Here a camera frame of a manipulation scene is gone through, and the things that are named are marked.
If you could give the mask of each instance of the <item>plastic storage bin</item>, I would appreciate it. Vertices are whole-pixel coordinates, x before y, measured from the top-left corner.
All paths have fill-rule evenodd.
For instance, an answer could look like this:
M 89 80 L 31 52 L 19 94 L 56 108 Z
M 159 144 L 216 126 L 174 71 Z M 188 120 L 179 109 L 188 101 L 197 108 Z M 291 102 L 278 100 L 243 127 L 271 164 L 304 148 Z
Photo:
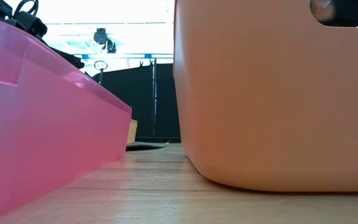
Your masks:
M 183 147 L 207 178 L 277 192 L 358 192 L 358 29 L 309 0 L 177 0 Z
M 122 157 L 131 108 L 0 22 L 0 214 Z

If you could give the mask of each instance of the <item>wooden floor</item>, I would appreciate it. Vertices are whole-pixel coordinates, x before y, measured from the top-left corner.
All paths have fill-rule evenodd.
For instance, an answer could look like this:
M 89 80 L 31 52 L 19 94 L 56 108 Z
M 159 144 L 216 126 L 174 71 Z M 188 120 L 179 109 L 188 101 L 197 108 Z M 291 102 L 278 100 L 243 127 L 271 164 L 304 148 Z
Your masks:
M 203 178 L 180 145 L 128 152 L 0 223 L 358 224 L 358 195 L 263 194 Z

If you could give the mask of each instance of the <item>black cable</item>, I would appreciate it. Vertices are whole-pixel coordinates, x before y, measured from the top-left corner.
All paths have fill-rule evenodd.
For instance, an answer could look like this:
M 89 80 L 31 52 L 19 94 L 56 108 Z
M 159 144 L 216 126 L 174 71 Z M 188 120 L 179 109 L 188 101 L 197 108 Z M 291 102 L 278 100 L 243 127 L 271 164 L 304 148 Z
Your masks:
M 15 19 L 19 12 L 21 12 L 23 6 L 27 2 L 34 2 L 34 5 L 31 7 L 31 9 L 28 11 L 28 13 L 32 14 L 33 16 L 36 16 L 38 13 L 38 7 L 39 7 L 39 0 L 22 0 L 19 5 L 17 6 L 15 13 L 13 14 L 12 18 Z

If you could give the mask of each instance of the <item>metal ring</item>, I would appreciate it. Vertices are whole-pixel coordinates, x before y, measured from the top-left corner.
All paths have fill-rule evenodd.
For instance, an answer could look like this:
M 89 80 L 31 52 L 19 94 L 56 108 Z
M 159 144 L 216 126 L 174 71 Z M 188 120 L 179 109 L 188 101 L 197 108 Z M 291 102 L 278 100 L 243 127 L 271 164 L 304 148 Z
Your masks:
M 96 68 L 96 65 L 97 64 L 100 64 L 100 63 L 102 63 L 103 65 L 105 65 L 104 67 L 102 67 L 102 68 Z M 102 60 L 98 60 L 98 61 L 96 61 L 94 64 L 93 64 L 93 67 L 95 68 L 95 69 L 97 69 L 97 70 L 105 70 L 105 69 L 107 69 L 108 67 L 109 67 L 109 65 L 105 62 L 105 61 L 102 61 Z

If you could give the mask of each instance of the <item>black panel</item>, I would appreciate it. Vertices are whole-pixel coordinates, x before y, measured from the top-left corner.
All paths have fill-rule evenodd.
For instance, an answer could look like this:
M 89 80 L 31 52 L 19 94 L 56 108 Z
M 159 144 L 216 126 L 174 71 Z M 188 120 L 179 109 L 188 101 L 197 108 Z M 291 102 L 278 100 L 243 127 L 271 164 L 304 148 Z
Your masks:
M 172 64 L 157 64 L 156 137 L 169 141 L 180 140 L 177 96 Z
M 93 79 L 98 82 L 99 76 Z M 153 67 L 105 72 L 103 87 L 132 107 L 137 138 L 154 137 Z

